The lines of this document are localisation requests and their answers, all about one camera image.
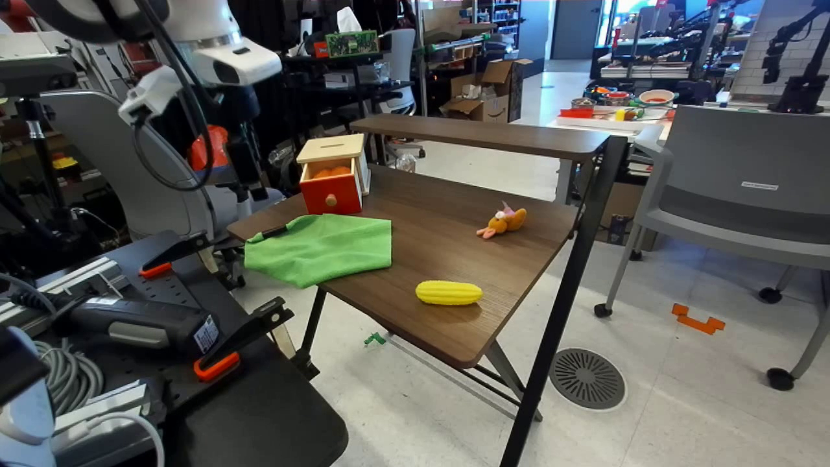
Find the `green towel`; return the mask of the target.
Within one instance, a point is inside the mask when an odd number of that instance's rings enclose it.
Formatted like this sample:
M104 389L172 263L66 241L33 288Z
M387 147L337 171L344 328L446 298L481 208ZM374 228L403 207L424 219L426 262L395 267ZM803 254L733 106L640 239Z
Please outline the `green towel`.
M392 264L392 221L349 215L303 215L288 222L289 231L245 242L248 270L307 289L355 273Z

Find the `wooden box with red drawer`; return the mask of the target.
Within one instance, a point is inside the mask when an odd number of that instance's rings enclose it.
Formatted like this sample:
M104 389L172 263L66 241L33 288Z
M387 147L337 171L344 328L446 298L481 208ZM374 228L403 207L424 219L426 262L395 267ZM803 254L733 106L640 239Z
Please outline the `wooden box with red drawer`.
M368 167L364 151L364 139L365 135L363 134L311 139L303 146L300 155L297 157L297 162L303 172L303 166L309 162L343 158L355 160L359 174L361 175L362 203L364 204L364 197L370 194L372 181L371 171Z

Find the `black shelf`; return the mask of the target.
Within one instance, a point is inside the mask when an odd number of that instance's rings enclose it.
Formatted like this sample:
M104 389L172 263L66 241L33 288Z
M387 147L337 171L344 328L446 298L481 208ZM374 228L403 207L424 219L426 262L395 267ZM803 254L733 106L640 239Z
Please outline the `black shelf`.
M294 48L294 55L281 56L296 118L296 150L311 139L324 112L332 113L347 133L352 122L370 114L414 112L410 77L415 30L378 34L379 54L341 58L328 57L325 35L309 35Z

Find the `red drawer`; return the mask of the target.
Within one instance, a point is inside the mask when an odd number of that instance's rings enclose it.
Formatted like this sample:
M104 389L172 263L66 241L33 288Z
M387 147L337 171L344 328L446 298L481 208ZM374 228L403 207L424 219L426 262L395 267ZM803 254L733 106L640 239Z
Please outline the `red drawer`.
M334 176L330 178L317 178L313 175L321 169L328 169L335 166L347 166L351 168L351 175ZM305 207L310 215L356 215L362 212L362 184L359 169L355 160L350 158L320 160L320 162L309 162L303 166L302 177L300 178L300 192L302 192ZM334 209L326 206L324 199L328 194L335 194L338 198L338 206Z

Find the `green box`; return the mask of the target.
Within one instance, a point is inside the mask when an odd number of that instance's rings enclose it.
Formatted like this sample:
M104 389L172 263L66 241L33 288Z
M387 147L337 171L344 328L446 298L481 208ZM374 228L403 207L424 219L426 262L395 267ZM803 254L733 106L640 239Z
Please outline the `green box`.
M376 30L356 30L326 34L326 48L329 58L375 55L380 53Z

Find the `black clamp with orange grip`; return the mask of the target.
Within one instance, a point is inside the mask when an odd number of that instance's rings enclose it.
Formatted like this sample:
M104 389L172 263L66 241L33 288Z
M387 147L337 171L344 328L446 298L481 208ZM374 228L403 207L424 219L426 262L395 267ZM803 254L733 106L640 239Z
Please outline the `black clamp with orange grip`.
M231 372L241 361L241 350L294 317L281 296L252 311L228 336L217 342L203 358L193 363L199 382L210 383Z
M172 264L182 258L198 254L211 247L211 241L205 232L194 233L190 236L179 239L169 248L152 257L143 264L137 274L143 279L152 280L162 274L172 271Z

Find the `stack of cardboard boxes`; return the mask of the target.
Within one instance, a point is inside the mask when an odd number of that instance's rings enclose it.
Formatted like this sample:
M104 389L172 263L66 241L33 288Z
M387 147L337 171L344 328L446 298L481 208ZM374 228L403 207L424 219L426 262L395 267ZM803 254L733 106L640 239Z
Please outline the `stack of cardboard boxes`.
M483 72L450 80L449 100L441 115L490 123L511 123L521 118L525 68L528 59L488 62Z

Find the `yellow toy corn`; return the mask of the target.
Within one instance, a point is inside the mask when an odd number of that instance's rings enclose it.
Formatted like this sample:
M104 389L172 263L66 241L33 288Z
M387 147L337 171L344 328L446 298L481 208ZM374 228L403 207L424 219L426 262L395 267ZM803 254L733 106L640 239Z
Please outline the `yellow toy corn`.
M471 305L483 297L483 290L477 285L442 280L422 281L415 293L424 304L431 305Z

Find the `orange plush toy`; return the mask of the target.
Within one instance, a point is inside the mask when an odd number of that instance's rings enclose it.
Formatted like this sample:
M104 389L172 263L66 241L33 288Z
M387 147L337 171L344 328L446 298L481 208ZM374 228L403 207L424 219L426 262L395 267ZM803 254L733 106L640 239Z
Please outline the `orange plush toy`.
M491 239L496 235L519 230L527 219L527 210L513 210L506 202L502 208L487 222L485 228L477 230L475 234L483 239Z

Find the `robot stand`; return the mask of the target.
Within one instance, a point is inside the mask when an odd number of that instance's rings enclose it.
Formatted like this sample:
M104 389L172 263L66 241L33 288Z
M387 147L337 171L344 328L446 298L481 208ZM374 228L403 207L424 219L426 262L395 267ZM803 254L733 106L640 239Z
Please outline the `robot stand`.
M180 258L162 278L139 268L177 242L163 232L104 254L121 269L130 298L201 307L229 334L248 315L196 255ZM342 417L267 337L241 349L241 360L205 384L193 361L73 336L72 348L100 367L104 391L137 379L162 387L165 467L328 467L349 443Z

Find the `cardboard box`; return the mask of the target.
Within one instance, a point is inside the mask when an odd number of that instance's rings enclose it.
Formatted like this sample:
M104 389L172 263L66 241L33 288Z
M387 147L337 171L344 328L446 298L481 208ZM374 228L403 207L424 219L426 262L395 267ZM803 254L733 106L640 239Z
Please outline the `cardboard box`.
M645 186L616 182L611 189L595 240L624 246L630 237L635 213Z

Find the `round floor vent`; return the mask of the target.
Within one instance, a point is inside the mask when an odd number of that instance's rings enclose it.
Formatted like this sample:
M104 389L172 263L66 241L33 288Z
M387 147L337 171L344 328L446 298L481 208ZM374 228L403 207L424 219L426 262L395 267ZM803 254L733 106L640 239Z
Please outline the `round floor vent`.
M585 410L610 411L626 401L620 370L599 353L583 348L557 351L549 371L555 390Z

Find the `orange floor tape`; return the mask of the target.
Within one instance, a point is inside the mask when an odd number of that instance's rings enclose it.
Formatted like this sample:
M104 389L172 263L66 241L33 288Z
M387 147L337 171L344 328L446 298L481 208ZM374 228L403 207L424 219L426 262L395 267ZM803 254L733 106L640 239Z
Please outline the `orange floor tape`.
M714 317L708 317L705 321L699 321L694 317L689 317L689 308L687 305L674 304L672 306L672 315L676 317L676 321L688 328L697 330L713 336L718 331L724 330L724 322Z

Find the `grey chair on castors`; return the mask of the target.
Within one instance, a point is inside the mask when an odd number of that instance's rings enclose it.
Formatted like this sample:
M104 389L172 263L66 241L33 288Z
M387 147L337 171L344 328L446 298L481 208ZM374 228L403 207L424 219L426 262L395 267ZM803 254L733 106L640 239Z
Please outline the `grey chair on castors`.
M830 272L830 114L680 106L667 140L642 130L632 143L652 159L607 298L609 317L644 230L783 264L759 299L776 304L798 269Z

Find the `aluminium rail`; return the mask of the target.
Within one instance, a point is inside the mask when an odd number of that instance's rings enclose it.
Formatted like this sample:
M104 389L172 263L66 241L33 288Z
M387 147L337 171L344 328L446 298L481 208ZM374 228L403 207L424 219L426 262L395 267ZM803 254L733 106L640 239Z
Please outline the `aluminium rail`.
M98 258L80 268L70 270L60 277L45 279L38 285L43 293L67 294L95 291L101 295L122 295L130 282L121 266L108 257ZM30 310L20 305L0 305L0 323L8 326L27 326L31 322L47 318L47 311Z

